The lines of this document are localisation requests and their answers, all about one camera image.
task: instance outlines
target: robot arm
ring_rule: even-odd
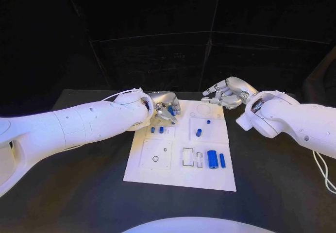
[[[245,112],[236,119],[239,126],[270,138],[281,132],[290,134],[306,148],[336,158],[336,109],[317,104],[300,104],[278,91],[258,92],[239,78],[229,77],[213,85],[203,95],[216,92],[215,98],[202,101],[228,109],[244,103]]]
[[[177,122],[166,110],[169,104],[179,114],[174,93],[147,95],[134,89],[114,102],[98,101],[59,111],[0,118],[0,196],[33,165],[55,153],[138,130],[148,125],[154,112],[156,117]]]

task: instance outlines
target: robotic hand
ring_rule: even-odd
[[[112,102],[105,101],[117,96]],[[177,122],[167,111],[180,114],[173,92],[146,94],[124,91],[102,101],[11,118],[0,118],[0,196],[13,187],[33,165],[46,157],[101,141],[124,131],[135,131],[156,117]]]
[[[285,132],[303,147],[336,158],[334,108],[300,104],[284,92],[258,92],[236,77],[215,84],[203,95],[212,92],[216,92],[215,98],[203,98],[202,102],[222,105],[228,109],[245,104],[245,112],[236,119],[245,130],[254,127],[270,138]]]

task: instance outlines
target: small blue object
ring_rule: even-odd
[[[170,114],[174,116],[174,114],[173,114],[173,106],[171,106],[171,105],[167,107],[167,111],[169,111]]]
[[[200,137],[200,134],[202,134],[202,130],[197,129],[197,133],[196,133],[196,136]]]
[[[225,160],[223,160],[223,154],[219,154],[219,159],[220,159],[220,166],[222,166],[222,168],[226,168],[226,166],[225,166]]]
[[[208,161],[209,161],[209,168],[216,169],[218,168],[218,160],[216,160],[216,151],[215,150],[208,151]]]

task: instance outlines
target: black table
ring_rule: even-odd
[[[53,110],[112,93],[65,90]],[[114,233],[179,216],[223,218],[280,233],[336,232],[336,195],[311,151],[285,134],[270,139],[245,132],[235,123],[242,112],[244,106],[225,110],[236,192],[124,182],[134,135],[125,132],[37,163],[0,198],[0,232]],[[336,160],[326,162],[336,182]]]

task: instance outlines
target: metal hand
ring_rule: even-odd
[[[202,102],[213,103],[225,106],[228,109],[236,108],[241,103],[248,103],[252,96],[258,91],[254,87],[239,78],[229,77],[215,84],[205,92],[203,96],[216,92],[215,98],[205,97]]]
[[[180,115],[180,103],[176,94],[170,91],[157,91],[148,93],[148,96],[154,102],[154,109],[157,113],[156,118],[170,120],[173,123],[177,123],[174,115]],[[173,115],[167,110],[169,105],[171,105]]]

